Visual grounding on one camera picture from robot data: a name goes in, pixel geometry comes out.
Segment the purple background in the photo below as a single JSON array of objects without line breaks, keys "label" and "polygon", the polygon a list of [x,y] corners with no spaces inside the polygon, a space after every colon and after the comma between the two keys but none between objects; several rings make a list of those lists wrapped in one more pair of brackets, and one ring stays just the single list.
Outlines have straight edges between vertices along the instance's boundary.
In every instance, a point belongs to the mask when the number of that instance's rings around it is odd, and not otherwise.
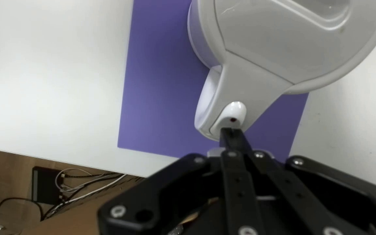
[{"label": "purple background", "polygon": [[[189,2],[135,0],[119,147],[183,156],[218,146],[193,126],[208,68],[189,44]],[[247,132],[252,146],[285,159],[306,100],[280,98]]]}]

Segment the purple paper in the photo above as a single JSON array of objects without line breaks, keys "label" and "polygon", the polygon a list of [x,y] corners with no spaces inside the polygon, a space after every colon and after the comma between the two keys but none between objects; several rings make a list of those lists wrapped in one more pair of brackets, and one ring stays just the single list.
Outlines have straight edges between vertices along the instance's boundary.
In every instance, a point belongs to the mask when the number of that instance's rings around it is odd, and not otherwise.
[{"label": "purple paper", "polygon": [[[208,74],[188,39],[191,0],[135,0],[119,147],[172,156],[206,152],[218,142],[193,126]],[[255,149],[285,159],[307,95],[280,98],[247,132]]]}]

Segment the electrical outlet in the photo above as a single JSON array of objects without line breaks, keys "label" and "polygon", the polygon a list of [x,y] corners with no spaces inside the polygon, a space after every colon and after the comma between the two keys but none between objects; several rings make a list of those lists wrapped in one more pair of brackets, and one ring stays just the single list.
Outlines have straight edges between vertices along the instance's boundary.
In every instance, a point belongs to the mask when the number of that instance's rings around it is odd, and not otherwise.
[{"label": "electrical outlet", "polygon": [[[61,202],[60,190],[55,184],[59,169],[33,167],[31,198],[42,203],[56,205]],[[63,184],[63,177],[58,177],[58,185]]]}]

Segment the metal bolt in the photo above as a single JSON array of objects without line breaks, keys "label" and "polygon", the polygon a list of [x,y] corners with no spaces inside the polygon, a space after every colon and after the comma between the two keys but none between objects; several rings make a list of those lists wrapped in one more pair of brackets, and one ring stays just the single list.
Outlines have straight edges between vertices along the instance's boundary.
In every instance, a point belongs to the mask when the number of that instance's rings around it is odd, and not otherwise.
[{"label": "metal bolt", "polygon": [[265,154],[264,154],[263,151],[256,151],[256,152],[255,152],[255,156],[256,156],[256,158],[264,158]]},{"label": "metal bolt", "polygon": [[235,156],[238,156],[238,152],[236,151],[229,151],[227,155],[231,158],[235,158]]},{"label": "metal bolt", "polygon": [[296,166],[303,166],[303,164],[304,164],[304,160],[303,160],[302,158],[295,158],[295,159],[293,160],[293,163],[296,164]]},{"label": "metal bolt", "polygon": [[239,230],[239,235],[259,235],[253,227],[243,226]]},{"label": "metal bolt", "polygon": [[110,213],[112,218],[122,218],[125,214],[125,207],[123,205],[116,205],[111,209]]},{"label": "metal bolt", "polygon": [[205,159],[201,158],[201,156],[196,156],[196,158],[193,159],[193,162],[197,163],[197,164],[202,164],[202,163],[205,162]]},{"label": "metal bolt", "polygon": [[323,231],[324,235],[343,235],[338,228],[336,227],[325,227]]}]

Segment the screw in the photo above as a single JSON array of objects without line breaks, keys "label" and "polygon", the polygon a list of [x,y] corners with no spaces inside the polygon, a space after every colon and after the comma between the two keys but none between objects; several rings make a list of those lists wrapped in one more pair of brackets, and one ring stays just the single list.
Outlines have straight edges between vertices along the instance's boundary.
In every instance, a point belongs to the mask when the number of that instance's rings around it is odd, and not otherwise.
[{"label": "screw", "polygon": [[231,158],[235,158],[235,156],[238,156],[238,152],[236,151],[229,151],[227,155]]},{"label": "screw", "polygon": [[205,162],[205,159],[201,158],[201,156],[196,156],[196,158],[193,159],[193,162],[197,163],[197,164],[202,164],[202,163]]},{"label": "screw", "polygon": [[336,227],[325,227],[323,231],[324,235],[343,235],[338,228]]},{"label": "screw", "polygon": [[304,164],[304,160],[303,160],[302,158],[295,158],[295,159],[293,160],[293,163],[296,164],[296,166],[303,166],[303,164]]},{"label": "screw", "polygon": [[123,205],[118,205],[111,209],[112,218],[122,218],[124,216],[124,214],[125,214],[125,207]]},{"label": "screw", "polygon": [[257,235],[257,231],[253,227],[243,226],[239,230],[239,235]]},{"label": "screw", "polygon": [[256,151],[256,152],[255,152],[255,156],[256,156],[256,158],[264,158],[265,154],[264,154],[263,151]]}]

